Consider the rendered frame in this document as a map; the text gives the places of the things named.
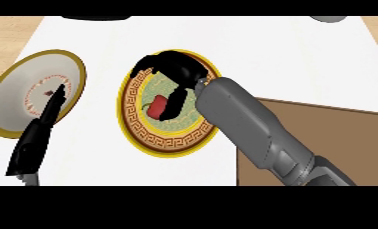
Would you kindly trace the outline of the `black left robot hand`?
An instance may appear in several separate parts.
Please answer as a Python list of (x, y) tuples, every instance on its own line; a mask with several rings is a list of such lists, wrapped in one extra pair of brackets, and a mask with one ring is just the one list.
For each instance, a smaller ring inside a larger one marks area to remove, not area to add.
[(39, 172), (48, 150), (51, 132), (66, 100), (66, 85), (61, 84), (49, 99), (42, 116), (30, 122), (17, 143), (7, 171), (8, 176)]

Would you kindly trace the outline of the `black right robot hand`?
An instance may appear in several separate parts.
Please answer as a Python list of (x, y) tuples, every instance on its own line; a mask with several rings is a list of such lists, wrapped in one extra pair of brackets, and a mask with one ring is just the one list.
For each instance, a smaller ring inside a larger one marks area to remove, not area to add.
[(207, 78), (209, 70), (203, 64), (179, 51), (165, 51), (159, 55), (147, 55), (138, 62), (131, 77), (135, 78), (141, 71), (153, 69), (153, 73), (162, 72), (178, 84), (178, 88), (169, 96), (166, 108), (159, 115), (159, 120), (175, 119), (185, 104), (188, 89), (196, 89), (197, 83)]

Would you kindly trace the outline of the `red bell pepper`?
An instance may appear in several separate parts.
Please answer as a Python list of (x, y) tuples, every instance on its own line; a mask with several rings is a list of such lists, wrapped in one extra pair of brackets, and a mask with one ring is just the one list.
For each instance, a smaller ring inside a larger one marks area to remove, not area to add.
[(166, 110), (168, 98), (163, 95), (157, 95), (153, 102), (147, 103), (142, 108), (147, 110), (147, 115), (159, 120)]

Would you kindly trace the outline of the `white gold-rimmed plate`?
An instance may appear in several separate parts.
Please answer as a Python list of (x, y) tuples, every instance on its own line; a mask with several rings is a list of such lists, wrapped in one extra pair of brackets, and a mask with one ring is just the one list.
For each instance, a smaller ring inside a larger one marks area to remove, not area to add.
[(86, 66), (66, 50), (46, 50), (20, 60), (0, 75), (0, 137), (18, 139), (61, 84), (66, 103), (57, 121), (76, 106), (86, 86)]

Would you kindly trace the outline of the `yellow brown patterned tray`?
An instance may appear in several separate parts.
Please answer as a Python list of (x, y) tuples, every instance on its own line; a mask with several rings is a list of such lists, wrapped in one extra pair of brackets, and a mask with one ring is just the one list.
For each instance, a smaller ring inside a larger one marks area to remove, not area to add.
[(137, 148), (153, 156), (172, 158), (199, 151), (218, 133), (196, 108), (197, 96), (188, 89), (181, 115), (168, 121), (148, 116), (159, 95), (169, 97), (179, 84), (151, 69), (126, 76), (117, 99), (117, 116), (123, 133)]

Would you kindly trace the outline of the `black rounded object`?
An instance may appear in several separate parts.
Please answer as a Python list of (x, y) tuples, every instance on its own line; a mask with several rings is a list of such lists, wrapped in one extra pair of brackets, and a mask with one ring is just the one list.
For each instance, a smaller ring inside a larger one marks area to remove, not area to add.
[(132, 16), (63, 16), (72, 20), (82, 21), (120, 21), (129, 19)]

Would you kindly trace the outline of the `grey rounded object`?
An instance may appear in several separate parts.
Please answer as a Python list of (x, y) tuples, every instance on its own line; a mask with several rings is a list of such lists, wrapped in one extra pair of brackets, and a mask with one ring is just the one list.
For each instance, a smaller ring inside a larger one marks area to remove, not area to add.
[(337, 23), (343, 21), (348, 16), (311, 16), (317, 21), (324, 23)]

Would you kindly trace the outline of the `brown wooden board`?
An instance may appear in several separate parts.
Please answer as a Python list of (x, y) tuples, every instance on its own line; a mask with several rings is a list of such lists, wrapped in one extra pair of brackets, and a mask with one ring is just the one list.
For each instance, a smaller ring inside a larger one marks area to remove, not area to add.
[(287, 130), (361, 186), (378, 185), (378, 113), (262, 99)]

